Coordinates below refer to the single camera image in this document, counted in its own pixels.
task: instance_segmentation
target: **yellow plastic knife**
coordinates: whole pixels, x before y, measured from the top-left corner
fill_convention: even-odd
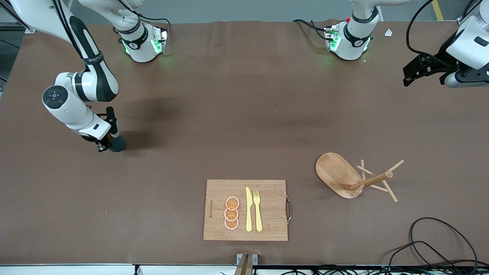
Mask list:
[[[251,232],[251,206],[253,205],[253,197],[249,187],[246,187],[246,231]]]

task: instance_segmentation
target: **plastic fork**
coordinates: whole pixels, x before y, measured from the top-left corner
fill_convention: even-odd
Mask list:
[[[258,192],[258,190],[253,191],[253,202],[255,203],[256,209],[256,230],[261,232],[263,230],[263,226],[262,216],[260,214],[260,192]]]

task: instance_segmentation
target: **gray floor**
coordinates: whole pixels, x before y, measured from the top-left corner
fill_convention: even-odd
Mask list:
[[[454,20],[460,16],[468,0],[438,0],[443,18]],[[409,21],[425,0],[411,0],[396,7],[382,7],[385,21]],[[73,1],[71,11],[86,24],[107,24],[94,11]],[[209,23],[214,21],[282,21],[294,19],[324,21],[343,20],[351,16],[352,5],[347,0],[146,0],[137,10],[147,17],[165,17],[172,23]],[[436,20],[432,5],[420,13],[417,20]],[[5,13],[0,8],[0,22]],[[0,39],[15,45],[22,42],[23,33],[0,31]],[[0,41],[0,77],[8,79],[18,49]]]

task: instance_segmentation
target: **metal handle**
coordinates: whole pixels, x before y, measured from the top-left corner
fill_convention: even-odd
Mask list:
[[[290,219],[292,218],[292,203],[290,202],[289,196],[285,195],[285,205],[287,206],[287,202],[289,202],[289,218],[287,219],[287,224],[289,224]]]

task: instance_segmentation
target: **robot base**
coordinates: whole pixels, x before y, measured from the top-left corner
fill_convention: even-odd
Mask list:
[[[166,46],[166,39],[168,35],[167,30],[162,30],[161,28],[154,27],[148,23],[143,24],[143,26],[148,30],[148,35],[146,40],[140,45],[138,49],[137,44],[122,42],[126,49],[126,53],[131,56],[131,58],[139,63],[145,63],[153,60],[157,55],[163,54]]]
[[[333,41],[326,41],[326,49],[334,52],[341,59],[355,60],[367,50],[370,38],[365,43],[362,43],[361,46],[353,46],[352,43],[345,38],[343,30],[346,24],[346,21],[343,21],[337,25],[331,26],[331,29],[325,30],[325,36],[333,39]]]

